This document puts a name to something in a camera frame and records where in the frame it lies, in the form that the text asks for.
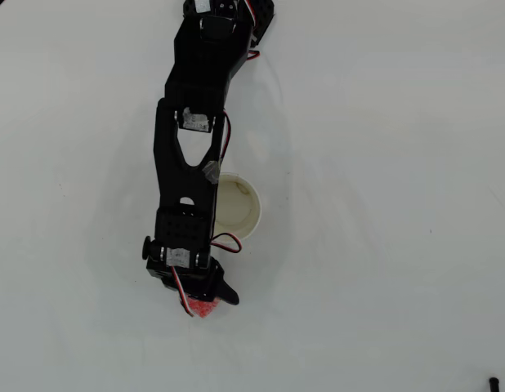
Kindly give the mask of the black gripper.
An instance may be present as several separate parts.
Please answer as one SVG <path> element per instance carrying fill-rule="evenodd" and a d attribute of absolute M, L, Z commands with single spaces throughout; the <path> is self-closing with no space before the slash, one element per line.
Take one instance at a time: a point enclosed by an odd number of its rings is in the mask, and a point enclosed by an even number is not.
<path fill-rule="evenodd" d="M 171 267 L 164 263 L 148 260 L 146 268 L 150 275 L 160 280 L 165 287 L 178 291 L 177 281 L 173 277 Z M 175 271 L 187 296 L 198 301 L 213 301 L 218 298 L 229 305 L 239 304 L 239 295 L 225 281 L 225 271 L 218 261 L 212 260 L 210 268 L 201 274 L 180 267 L 176 267 Z"/>

